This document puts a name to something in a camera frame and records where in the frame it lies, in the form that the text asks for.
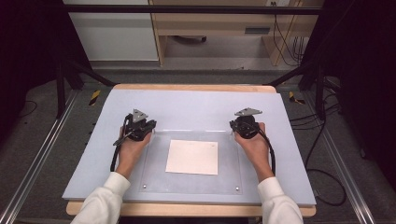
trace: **white paper sheet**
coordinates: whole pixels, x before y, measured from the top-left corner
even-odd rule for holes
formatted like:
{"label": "white paper sheet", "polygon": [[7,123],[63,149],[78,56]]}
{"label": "white paper sheet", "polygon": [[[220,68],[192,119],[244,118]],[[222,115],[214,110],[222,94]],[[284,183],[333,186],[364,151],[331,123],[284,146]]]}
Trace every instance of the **white paper sheet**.
{"label": "white paper sheet", "polygon": [[217,175],[218,143],[171,140],[165,172]]}

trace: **black curtain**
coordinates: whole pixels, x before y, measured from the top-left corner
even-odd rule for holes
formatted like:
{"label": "black curtain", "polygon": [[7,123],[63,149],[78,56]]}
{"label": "black curtain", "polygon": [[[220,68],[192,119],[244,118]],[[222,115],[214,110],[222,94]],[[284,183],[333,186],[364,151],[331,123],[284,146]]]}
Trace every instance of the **black curtain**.
{"label": "black curtain", "polygon": [[[377,161],[396,189],[396,1],[326,3],[339,12],[318,18],[304,60],[317,56],[325,76],[339,77],[339,100],[362,151]],[[323,45],[325,35],[343,16]],[[304,74],[302,82],[310,86],[316,75]]]}
{"label": "black curtain", "polygon": [[[42,7],[45,4],[63,1],[0,1],[0,142],[18,118],[26,93],[55,79],[60,62],[73,59],[91,68],[68,13],[48,12]],[[78,71],[65,72],[66,77],[82,82]]]}

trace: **white cabinet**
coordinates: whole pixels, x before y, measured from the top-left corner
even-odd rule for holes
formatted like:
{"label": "white cabinet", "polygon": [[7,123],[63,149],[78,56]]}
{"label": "white cabinet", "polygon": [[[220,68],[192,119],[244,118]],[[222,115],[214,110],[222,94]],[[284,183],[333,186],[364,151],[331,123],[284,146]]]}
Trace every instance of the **white cabinet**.
{"label": "white cabinet", "polygon": [[[147,0],[64,0],[65,4],[147,5]],[[148,13],[70,13],[90,61],[158,61]]]}

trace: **white sleeve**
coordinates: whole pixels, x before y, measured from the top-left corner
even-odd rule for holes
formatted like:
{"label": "white sleeve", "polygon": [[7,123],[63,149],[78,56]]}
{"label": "white sleeve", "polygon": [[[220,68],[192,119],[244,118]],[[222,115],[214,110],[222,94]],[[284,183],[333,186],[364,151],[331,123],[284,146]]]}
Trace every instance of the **white sleeve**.
{"label": "white sleeve", "polygon": [[112,172],[103,187],[94,190],[85,199],[72,223],[117,223],[122,196],[131,183],[122,175]]}
{"label": "white sleeve", "polygon": [[258,186],[262,199],[262,223],[303,223],[297,204],[280,187],[276,177],[264,179]]}

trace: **light blue board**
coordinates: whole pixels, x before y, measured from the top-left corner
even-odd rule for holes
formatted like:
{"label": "light blue board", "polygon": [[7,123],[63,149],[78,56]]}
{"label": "light blue board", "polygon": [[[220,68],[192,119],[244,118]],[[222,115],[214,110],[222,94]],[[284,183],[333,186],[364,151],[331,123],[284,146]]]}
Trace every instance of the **light blue board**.
{"label": "light blue board", "polygon": [[[115,149],[112,144],[125,116],[136,108],[148,114],[148,119],[157,120],[157,127],[134,168],[132,186],[124,201],[260,204],[256,173],[243,149],[233,140],[229,123],[236,119],[235,112],[246,107],[262,111],[255,118],[265,122],[276,154],[276,177],[283,190],[299,205],[316,204],[281,96],[225,91],[113,90],[63,197],[85,199],[95,188],[103,186]],[[165,172],[169,142],[180,135],[185,140],[219,142],[221,172],[217,177]]]}

